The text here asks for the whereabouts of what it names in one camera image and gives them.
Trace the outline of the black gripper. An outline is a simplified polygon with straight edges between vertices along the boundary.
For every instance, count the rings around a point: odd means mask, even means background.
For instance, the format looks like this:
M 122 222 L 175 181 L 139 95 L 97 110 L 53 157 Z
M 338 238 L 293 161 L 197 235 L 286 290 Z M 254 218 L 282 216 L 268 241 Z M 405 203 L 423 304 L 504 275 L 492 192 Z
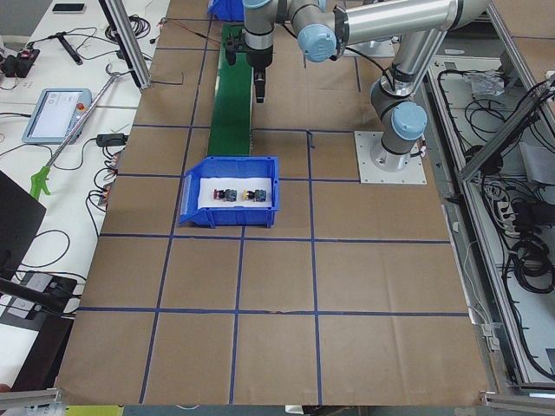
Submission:
M 273 31 L 254 34 L 243 27 L 232 26 L 225 39 L 227 64 L 233 66 L 239 53 L 246 54 L 246 61 L 253 68 L 256 102 L 264 103 L 265 69 L 272 63 Z

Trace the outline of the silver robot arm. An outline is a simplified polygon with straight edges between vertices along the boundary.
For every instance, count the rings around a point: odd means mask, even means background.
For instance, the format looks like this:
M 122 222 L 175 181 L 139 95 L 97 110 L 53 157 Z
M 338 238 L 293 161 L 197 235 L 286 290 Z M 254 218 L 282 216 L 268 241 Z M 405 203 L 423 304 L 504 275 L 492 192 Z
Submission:
M 310 62 L 335 61 L 364 43 L 398 37 L 393 60 L 370 89 L 370 103 L 383 125 L 370 158 L 385 172 L 399 172 L 407 166 L 428 123 L 425 110 L 412 101 L 412 95 L 446 34 L 471 23 L 488 5 L 468 0 L 370 1 L 327 11 L 323 1 L 245 1 L 245 26 L 224 40 L 225 58 L 234 64 L 238 53 L 246 56 L 253 69 L 256 99 L 262 102 L 277 24 L 291 24 L 298 47 Z

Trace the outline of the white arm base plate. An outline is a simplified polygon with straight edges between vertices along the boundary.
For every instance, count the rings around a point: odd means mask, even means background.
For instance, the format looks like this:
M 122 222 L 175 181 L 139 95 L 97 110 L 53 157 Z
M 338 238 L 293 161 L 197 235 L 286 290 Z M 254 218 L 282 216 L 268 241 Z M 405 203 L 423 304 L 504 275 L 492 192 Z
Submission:
M 382 145 L 383 132 L 354 131 L 360 182 L 363 185 L 425 185 L 420 155 L 412 157 L 417 144 L 405 155 L 388 153 Z

